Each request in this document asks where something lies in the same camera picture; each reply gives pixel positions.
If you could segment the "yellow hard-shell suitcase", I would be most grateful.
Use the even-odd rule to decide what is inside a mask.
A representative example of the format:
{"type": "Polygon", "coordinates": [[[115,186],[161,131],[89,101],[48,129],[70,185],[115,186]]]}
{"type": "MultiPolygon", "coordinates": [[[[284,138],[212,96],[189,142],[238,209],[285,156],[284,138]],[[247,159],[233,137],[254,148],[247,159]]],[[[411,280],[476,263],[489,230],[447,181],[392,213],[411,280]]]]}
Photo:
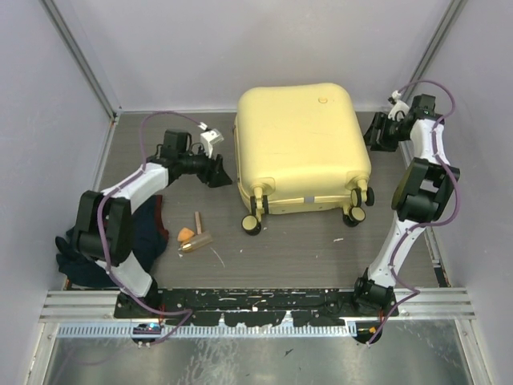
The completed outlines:
{"type": "Polygon", "coordinates": [[[355,227],[374,204],[371,162],[349,92],[335,83],[254,87],[234,120],[237,187],[257,235],[268,215],[341,210],[355,227]]]}

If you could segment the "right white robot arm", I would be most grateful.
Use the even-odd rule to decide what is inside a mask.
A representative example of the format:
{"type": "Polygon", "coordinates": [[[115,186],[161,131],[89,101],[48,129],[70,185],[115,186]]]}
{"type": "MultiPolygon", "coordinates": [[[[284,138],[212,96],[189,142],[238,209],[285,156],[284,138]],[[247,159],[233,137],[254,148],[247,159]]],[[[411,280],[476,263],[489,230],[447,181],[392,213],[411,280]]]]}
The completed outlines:
{"type": "Polygon", "coordinates": [[[442,216],[460,177],[444,152],[445,120],[435,111],[435,97],[421,94],[406,104],[394,93],[390,102],[389,112],[375,114],[364,135],[366,146],[371,151],[393,152],[409,140],[414,157],[392,197],[394,215],[387,238],[355,282],[351,304],[362,316],[394,308],[399,270],[424,229],[442,216]]]}

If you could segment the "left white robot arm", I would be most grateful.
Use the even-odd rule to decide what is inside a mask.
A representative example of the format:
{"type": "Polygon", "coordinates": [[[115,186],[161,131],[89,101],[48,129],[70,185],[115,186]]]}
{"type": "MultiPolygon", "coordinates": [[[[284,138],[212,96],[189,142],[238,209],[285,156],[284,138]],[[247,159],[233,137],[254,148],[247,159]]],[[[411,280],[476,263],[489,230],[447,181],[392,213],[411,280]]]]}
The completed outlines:
{"type": "Polygon", "coordinates": [[[80,197],[72,246],[103,268],[143,318],[161,312],[160,293],[156,280],[134,255],[133,215],[151,196],[182,175],[195,175],[210,188],[230,185],[223,157],[214,152],[223,139],[218,130],[204,128],[200,148],[193,152],[188,132],[167,130],[156,153],[144,156],[134,173],[110,188],[88,190],[80,197]]]}

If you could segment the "brown lipstick tube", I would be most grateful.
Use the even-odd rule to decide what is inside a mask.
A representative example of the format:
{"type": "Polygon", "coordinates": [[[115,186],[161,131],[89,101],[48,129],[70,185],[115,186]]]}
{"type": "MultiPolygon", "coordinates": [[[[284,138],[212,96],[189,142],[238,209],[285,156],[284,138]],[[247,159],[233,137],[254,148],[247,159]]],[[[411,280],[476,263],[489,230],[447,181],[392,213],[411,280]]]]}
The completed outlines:
{"type": "Polygon", "coordinates": [[[194,212],[194,218],[195,218],[195,223],[196,223],[196,233],[198,235],[200,235],[203,232],[203,225],[202,225],[200,212],[198,212],[198,211],[194,212]]]}

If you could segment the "orange makeup sponge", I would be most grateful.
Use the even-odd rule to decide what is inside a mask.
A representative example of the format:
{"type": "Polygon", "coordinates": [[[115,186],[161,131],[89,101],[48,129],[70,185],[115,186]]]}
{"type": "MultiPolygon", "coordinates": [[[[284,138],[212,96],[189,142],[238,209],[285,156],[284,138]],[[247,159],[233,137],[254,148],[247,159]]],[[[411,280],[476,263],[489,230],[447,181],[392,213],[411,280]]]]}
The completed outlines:
{"type": "Polygon", "coordinates": [[[193,230],[184,227],[178,232],[177,241],[180,243],[184,243],[189,241],[195,235],[196,233],[193,230]]]}

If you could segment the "amber perfume bottle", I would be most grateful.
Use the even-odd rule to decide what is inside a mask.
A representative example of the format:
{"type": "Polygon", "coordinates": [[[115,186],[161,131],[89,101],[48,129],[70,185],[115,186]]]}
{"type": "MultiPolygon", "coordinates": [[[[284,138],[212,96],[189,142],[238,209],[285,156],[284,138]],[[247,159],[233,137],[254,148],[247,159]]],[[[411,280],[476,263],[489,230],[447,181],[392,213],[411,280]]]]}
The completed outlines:
{"type": "Polygon", "coordinates": [[[184,241],[181,246],[178,248],[180,253],[191,253],[192,251],[199,249],[203,246],[206,246],[213,242],[212,235],[210,232],[204,232],[201,234],[197,234],[190,239],[184,241]]]}

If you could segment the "dark navy maroon garment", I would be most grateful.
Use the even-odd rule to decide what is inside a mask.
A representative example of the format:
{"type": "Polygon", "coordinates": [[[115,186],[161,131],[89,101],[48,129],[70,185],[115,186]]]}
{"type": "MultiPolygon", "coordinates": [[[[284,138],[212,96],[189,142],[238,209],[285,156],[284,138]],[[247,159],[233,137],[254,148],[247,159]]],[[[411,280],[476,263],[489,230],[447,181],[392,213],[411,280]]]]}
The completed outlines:
{"type": "MultiPolygon", "coordinates": [[[[154,195],[147,199],[134,213],[135,237],[133,251],[137,261],[146,272],[150,272],[157,258],[168,246],[169,232],[162,222],[163,197],[154,195]]],[[[105,270],[93,261],[89,261],[81,253],[76,252],[71,245],[73,229],[66,231],[65,237],[56,237],[55,256],[58,270],[67,276],[74,285],[106,289],[115,284],[107,276],[105,270]]]]}

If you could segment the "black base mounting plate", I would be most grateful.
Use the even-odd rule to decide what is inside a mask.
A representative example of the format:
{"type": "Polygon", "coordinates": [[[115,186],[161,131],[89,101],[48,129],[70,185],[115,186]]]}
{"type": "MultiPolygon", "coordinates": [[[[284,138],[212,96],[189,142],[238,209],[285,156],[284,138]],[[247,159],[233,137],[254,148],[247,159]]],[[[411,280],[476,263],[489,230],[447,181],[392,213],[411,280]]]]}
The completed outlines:
{"type": "Polygon", "coordinates": [[[391,291],[377,303],[342,289],[173,289],[159,296],[158,310],[190,310],[186,323],[194,326],[278,326],[287,315],[294,326],[341,326],[345,318],[398,315],[391,291]]]}

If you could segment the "aluminium rail frame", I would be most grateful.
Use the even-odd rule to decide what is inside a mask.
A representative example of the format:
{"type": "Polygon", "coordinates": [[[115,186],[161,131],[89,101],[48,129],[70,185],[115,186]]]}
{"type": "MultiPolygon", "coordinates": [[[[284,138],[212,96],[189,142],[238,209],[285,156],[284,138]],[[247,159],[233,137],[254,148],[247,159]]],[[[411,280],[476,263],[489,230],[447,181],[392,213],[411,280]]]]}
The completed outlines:
{"type": "Polygon", "coordinates": [[[163,318],[174,325],[191,312],[195,326],[337,325],[348,320],[473,319],[475,311],[465,289],[423,289],[416,296],[396,290],[386,306],[362,305],[348,290],[208,290],[175,289],[161,293],[161,307],[153,313],[116,291],[51,291],[40,320],[48,322],[142,320],[163,318]]]}

